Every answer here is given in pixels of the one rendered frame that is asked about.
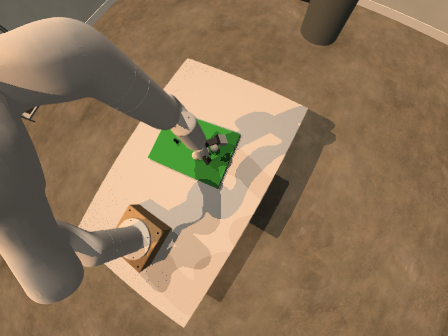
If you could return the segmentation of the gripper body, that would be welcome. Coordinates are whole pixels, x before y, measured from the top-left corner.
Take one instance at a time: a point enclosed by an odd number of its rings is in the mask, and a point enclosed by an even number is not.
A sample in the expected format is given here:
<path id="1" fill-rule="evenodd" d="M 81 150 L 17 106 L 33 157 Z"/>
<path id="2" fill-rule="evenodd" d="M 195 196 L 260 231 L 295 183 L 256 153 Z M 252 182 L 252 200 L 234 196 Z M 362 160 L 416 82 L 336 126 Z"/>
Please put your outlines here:
<path id="1" fill-rule="evenodd" d="M 204 146 L 202 149 L 194 151 L 194 152 L 200 160 L 203 159 L 203 156 L 209 157 L 209 153 L 208 153 L 206 146 Z"/>

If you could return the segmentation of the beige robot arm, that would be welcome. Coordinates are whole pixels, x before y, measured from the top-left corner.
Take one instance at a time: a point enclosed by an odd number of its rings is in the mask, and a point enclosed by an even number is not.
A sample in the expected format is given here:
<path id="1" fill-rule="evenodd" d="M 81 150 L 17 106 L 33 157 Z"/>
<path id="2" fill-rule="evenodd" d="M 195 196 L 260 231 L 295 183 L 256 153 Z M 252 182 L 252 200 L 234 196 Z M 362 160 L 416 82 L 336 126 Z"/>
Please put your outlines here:
<path id="1" fill-rule="evenodd" d="M 33 301 L 53 304 L 70 296 L 83 280 L 83 266 L 143 257 L 151 235 L 136 218 L 119 226 L 127 228 L 98 231 L 55 220 L 20 116 L 90 97 L 155 129 L 171 129 L 190 150 L 228 144 L 221 134 L 206 140 L 195 116 L 168 95 L 174 99 L 84 22 L 53 17 L 0 34 L 0 254 Z"/>

